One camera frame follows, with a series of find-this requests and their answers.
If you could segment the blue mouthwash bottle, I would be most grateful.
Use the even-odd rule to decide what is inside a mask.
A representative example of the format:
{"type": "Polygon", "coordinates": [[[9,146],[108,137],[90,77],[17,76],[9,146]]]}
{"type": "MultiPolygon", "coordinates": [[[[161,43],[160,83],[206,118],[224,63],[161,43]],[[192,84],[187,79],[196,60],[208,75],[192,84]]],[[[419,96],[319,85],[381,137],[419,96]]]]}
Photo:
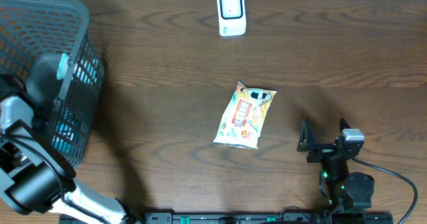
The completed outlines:
{"type": "Polygon", "coordinates": [[[52,146],[58,151],[80,158],[85,149],[99,96],[99,62],[80,60],[76,63],[52,146]]]}

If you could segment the mint green wipes pack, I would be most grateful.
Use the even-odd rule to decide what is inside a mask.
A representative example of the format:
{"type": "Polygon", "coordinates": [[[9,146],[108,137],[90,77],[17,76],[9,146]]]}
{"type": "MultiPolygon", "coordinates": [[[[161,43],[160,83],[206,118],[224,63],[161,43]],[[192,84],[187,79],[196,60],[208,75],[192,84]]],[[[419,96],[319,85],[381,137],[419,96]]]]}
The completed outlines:
{"type": "Polygon", "coordinates": [[[61,60],[57,68],[56,78],[57,80],[63,80],[66,76],[67,70],[69,68],[69,61],[71,60],[70,56],[65,53],[61,54],[61,60]]]}

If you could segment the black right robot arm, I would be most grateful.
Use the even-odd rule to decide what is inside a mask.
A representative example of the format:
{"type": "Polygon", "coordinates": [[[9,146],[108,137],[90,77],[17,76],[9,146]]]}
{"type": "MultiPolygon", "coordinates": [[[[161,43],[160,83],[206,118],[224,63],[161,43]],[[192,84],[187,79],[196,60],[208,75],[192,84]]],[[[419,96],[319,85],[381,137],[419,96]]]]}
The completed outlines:
{"type": "Polygon", "coordinates": [[[367,209],[372,206],[373,177],[349,172],[347,161],[355,158],[364,144],[364,134],[340,119],[340,134],[333,143],[317,143],[308,120],[302,121],[297,151],[307,153],[308,163],[320,163],[320,180],[326,184],[333,207],[343,211],[367,209]]]}

